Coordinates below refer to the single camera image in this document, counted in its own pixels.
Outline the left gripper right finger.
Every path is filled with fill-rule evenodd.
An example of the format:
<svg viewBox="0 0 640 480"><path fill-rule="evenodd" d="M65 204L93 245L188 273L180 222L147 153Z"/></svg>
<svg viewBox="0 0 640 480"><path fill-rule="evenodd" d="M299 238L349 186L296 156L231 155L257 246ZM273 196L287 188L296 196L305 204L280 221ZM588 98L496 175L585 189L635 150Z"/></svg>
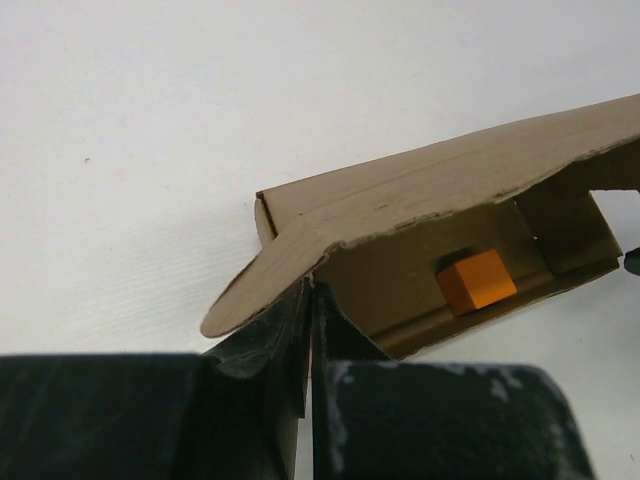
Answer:
<svg viewBox="0 0 640 480"><path fill-rule="evenodd" d="M525 364L408 363L380 350L331 289L312 293L318 479L591 479L573 412Z"/></svg>

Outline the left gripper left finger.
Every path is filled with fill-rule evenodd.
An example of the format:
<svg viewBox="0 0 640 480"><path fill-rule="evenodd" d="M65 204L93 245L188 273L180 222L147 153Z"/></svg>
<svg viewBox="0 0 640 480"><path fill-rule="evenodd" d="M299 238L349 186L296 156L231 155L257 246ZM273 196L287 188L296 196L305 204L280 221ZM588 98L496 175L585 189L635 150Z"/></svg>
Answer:
<svg viewBox="0 0 640 480"><path fill-rule="evenodd" d="M5 479L290 479L312 288L202 354L1 360Z"/></svg>

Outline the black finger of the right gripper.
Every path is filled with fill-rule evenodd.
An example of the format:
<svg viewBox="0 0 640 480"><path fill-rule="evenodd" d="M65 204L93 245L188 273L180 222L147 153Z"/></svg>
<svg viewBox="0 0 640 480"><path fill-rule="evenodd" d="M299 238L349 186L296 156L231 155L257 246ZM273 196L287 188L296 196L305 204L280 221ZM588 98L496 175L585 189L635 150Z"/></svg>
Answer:
<svg viewBox="0 0 640 480"><path fill-rule="evenodd" d="M633 275L640 275L640 248L637 247L625 253L624 269Z"/></svg>

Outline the small orange cube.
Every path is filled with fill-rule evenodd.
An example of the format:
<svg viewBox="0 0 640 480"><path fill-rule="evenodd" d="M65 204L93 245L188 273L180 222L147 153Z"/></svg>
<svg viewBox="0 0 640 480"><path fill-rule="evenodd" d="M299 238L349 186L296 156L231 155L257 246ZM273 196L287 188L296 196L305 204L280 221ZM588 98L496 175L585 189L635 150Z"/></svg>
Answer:
<svg viewBox="0 0 640 480"><path fill-rule="evenodd" d="M475 312L517 293L517 287L495 249L456 260L436 273L446 303L455 316Z"/></svg>

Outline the cardboard box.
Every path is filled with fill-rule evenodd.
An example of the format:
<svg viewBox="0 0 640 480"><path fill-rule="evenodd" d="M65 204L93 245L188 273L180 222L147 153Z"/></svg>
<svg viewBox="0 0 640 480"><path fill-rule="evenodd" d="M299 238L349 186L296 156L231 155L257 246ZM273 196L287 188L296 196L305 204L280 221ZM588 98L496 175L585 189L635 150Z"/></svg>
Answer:
<svg viewBox="0 0 640 480"><path fill-rule="evenodd" d="M254 204L260 252L201 331L227 334L309 278L403 358L616 270L622 251L593 194L638 187L631 95L265 189ZM436 273L490 249L517 293L455 316Z"/></svg>

